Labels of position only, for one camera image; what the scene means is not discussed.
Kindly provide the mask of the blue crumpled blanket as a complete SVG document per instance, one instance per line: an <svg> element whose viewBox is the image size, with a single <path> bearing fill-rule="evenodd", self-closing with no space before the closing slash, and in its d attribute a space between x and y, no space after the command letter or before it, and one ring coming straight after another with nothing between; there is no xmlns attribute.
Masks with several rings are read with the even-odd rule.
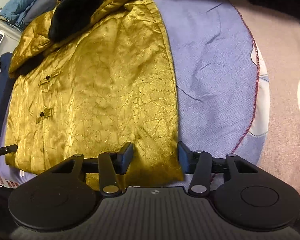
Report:
<svg viewBox="0 0 300 240"><path fill-rule="evenodd" d="M1 9L0 16L13 26L23 29L25 17L37 0L9 0Z"/></svg>

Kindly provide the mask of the lavender floral bed sheet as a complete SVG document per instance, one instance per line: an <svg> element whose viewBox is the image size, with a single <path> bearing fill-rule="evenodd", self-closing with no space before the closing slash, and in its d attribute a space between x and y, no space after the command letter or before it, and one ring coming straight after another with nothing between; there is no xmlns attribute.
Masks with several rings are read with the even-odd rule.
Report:
<svg viewBox="0 0 300 240"><path fill-rule="evenodd" d="M153 0L166 28L174 65L178 103L178 141L191 150L222 158L237 153L256 164L265 133L254 121L259 78L257 46L238 11L228 0ZM85 28L93 7L68 29L67 38ZM6 164L0 175L19 184L32 174Z"/></svg>

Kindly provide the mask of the golden satin jacket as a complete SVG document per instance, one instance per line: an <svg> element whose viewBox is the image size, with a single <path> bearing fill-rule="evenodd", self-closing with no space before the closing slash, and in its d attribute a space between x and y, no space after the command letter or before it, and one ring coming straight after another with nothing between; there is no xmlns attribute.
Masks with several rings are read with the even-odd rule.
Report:
<svg viewBox="0 0 300 240"><path fill-rule="evenodd" d="M34 19L13 51L7 165L40 174L74 154L95 158L134 146L121 187L184 177L177 159L178 103L165 25L153 0L87 0L66 14L69 38L48 37L55 11Z"/></svg>

